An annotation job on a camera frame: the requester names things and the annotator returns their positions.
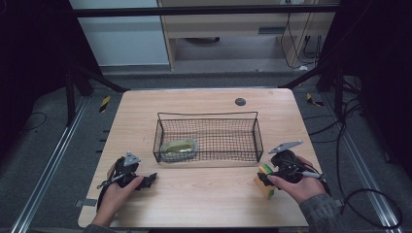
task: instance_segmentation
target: sleeve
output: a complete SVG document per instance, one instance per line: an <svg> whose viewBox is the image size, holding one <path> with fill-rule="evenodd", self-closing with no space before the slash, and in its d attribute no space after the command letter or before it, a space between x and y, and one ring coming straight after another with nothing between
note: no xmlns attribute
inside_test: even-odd
<svg viewBox="0 0 412 233"><path fill-rule="evenodd" d="M310 233L352 232L339 214L334 200L327 194L311 197L300 203L299 207L309 223Z"/></svg>
<svg viewBox="0 0 412 233"><path fill-rule="evenodd" d="M90 224L85 228L83 233L115 233L115 231L103 226Z"/></svg>

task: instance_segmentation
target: black wire basket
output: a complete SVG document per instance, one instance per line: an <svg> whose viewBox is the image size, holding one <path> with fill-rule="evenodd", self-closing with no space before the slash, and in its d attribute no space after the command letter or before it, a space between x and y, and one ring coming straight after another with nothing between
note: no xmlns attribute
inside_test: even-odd
<svg viewBox="0 0 412 233"><path fill-rule="evenodd" d="M239 160L259 162L263 144L258 112L158 113L154 138L157 162Z"/></svg>

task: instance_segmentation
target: wall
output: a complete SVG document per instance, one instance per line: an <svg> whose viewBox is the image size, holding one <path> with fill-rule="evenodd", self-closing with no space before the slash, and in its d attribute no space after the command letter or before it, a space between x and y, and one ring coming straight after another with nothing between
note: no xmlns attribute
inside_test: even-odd
<svg viewBox="0 0 412 233"><path fill-rule="evenodd" d="M155 0L70 0L73 9L157 7ZM79 22L105 66L169 65L159 17L84 17Z"/></svg>

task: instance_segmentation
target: gray floor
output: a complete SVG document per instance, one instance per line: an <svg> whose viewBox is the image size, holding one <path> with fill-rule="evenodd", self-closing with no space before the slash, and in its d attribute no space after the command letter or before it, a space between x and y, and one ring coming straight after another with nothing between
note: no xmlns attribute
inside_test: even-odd
<svg viewBox="0 0 412 233"><path fill-rule="evenodd" d="M287 66L274 38L221 38L215 44L182 40L179 45L174 71L144 71L138 75L127 76L112 74L108 75L107 79L133 89L275 87L299 77L304 72ZM309 44L308 51L313 47L314 45ZM328 107L318 107L306 101L306 93L316 94L316 80L311 79L293 90L308 132L315 132L334 121ZM99 83L92 84L95 87L92 97L77 99L78 103L86 101L85 112L32 218L31 230L81 230L77 224L80 208L76 207L75 203L86 197L101 150L104 148L101 139L107 138L107 130L110 130L121 99L121 93L115 93ZM331 90L323 94L322 100L327 102L332 93ZM111 96L111 101L106 112L100 114L100 104L107 95ZM353 94L346 94L345 101L354 97L356 96ZM21 131L10 151L12 159L1 168L0 232L8 232L17 220L63 134L66 122L65 90L59 89L41 97L33 112L41 114L32 115L25 127L34 129ZM367 120L359 112L347 119L347 125L347 133L355 142L367 170L381 190L394 198L401 207L404 214L403 232L412 232L412 205L409 202L412 195L411 180L399 165L385 162L382 148ZM335 199L341 198L336 178L336 143L322 142L335 139L337 134L338 128L331 127L311 137ZM362 174L351 153L350 148L342 141L339 163L346 194L364 186ZM369 195L358 196L354 205L366 216L379 221L375 207L369 201ZM345 211L344 218L356 232L386 232L361 220L349 209ZM296 229L282 231L296 232Z"/></svg>

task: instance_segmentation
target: hand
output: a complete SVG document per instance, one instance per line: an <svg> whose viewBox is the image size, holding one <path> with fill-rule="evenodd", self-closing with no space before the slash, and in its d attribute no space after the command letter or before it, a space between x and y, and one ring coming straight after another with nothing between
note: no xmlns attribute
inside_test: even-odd
<svg viewBox="0 0 412 233"><path fill-rule="evenodd" d="M312 166L312 163L303 157L298 156L298 158L303 163ZM289 183L276 176L267 176L267 178L277 187L285 190L297 204L300 204L313 196L326 193L324 186L315 178L303 177L299 183Z"/></svg>
<svg viewBox="0 0 412 233"><path fill-rule="evenodd" d="M113 169L114 166L112 166L111 170L108 172L108 177L110 176ZM97 213L91 224L110 227L110 224L115 218L118 210L127 200L127 197L142 182L142 180L143 177L137 177L124 188L121 188L117 183L110 184L103 196L99 212Z"/></svg>

